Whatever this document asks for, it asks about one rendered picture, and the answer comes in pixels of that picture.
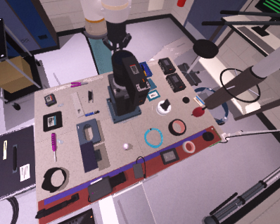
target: screwdriver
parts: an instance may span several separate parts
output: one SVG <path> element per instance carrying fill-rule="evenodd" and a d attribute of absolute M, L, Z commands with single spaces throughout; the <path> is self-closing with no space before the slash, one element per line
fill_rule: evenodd
<path fill-rule="evenodd" d="M 56 161 L 56 134 L 51 134 L 52 150 L 54 152 L 54 161 Z"/>

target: cardboard box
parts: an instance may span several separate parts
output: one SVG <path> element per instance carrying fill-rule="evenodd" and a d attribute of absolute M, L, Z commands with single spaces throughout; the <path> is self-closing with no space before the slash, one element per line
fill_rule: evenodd
<path fill-rule="evenodd" d="M 11 58 L 12 61 L 19 69 L 21 69 L 32 80 L 32 73 L 30 65 L 21 56 Z M 33 85 L 22 73 L 17 71 L 7 61 L 0 62 L 0 87 L 7 92 L 14 93 L 26 87 Z"/>

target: blue door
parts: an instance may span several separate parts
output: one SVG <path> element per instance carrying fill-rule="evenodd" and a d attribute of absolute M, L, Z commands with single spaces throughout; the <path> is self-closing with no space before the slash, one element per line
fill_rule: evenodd
<path fill-rule="evenodd" d="M 22 42 L 26 49 L 33 51 L 41 48 L 5 0 L 0 0 L 0 18 L 4 19 L 4 24 Z"/>
<path fill-rule="evenodd" d="M 7 2 L 11 5 L 41 48 L 57 45 L 30 0 L 7 0 Z"/>
<path fill-rule="evenodd" d="M 221 21 L 221 17 L 227 16 L 220 14 L 221 10 L 239 11 L 246 2 L 247 0 L 195 0 L 184 27 L 196 39 L 209 39 L 217 26 L 202 26 L 201 23 L 203 21 Z M 225 29 L 226 26 L 221 29 L 213 42 Z"/>

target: gray floor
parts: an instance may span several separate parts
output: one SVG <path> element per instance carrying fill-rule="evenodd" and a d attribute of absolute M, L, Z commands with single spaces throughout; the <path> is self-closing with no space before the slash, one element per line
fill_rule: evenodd
<path fill-rule="evenodd" d="M 184 36 L 169 18 L 128 25 L 127 32 L 132 35 L 127 50 L 139 62 L 150 60 L 165 45 Z M 47 87 L 97 74 L 88 44 L 82 35 L 61 37 L 61 43 L 61 50 L 37 56 L 43 63 L 38 69 Z M 195 54 L 190 50 L 174 61 L 179 65 L 183 62 L 191 63 L 194 58 Z M 215 81 L 200 64 L 194 70 L 201 72 L 198 76 L 202 82 L 198 87 L 216 88 Z M 18 103 L 26 107 L 25 112 L 17 113 L 0 101 L 0 134 L 34 122 L 33 96 L 25 97 Z M 230 113 L 227 123 L 221 126 L 224 132 L 267 129 L 257 116 L 240 121 L 234 121 L 232 117 Z M 234 192 L 244 193 L 279 166 L 280 144 L 273 135 L 235 137 L 226 144 L 207 148 L 115 197 L 119 223 L 202 223 L 211 210 Z M 20 209 L 17 223 L 37 223 L 34 218 L 37 213 L 35 190 L 16 198 Z M 93 208 L 96 223 L 102 224 L 98 204 L 87 208 Z M 10 223 L 11 216 L 9 202 L 0 201 L 0 224 Z"/>

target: black puck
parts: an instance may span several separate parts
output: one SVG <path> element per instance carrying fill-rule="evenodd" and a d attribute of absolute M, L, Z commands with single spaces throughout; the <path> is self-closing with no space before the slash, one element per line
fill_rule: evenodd
<path fill-rule="evenodd" d="M 215 138 L 215 136 L 211 133 L 211 132 L 204 132 L 203 134 L 202 134 L 202 137 L 203 137 L 203 139 L 205 140 L 205 141 L 212 141 L 214 138 Z"/>
<path fill-rule="evenodd" d="M 184 97 L 182 99 L 182 101 L 185 103 L 185 104 L 188 104 L 190 102 L 190 99 L 188 97 Z"/>

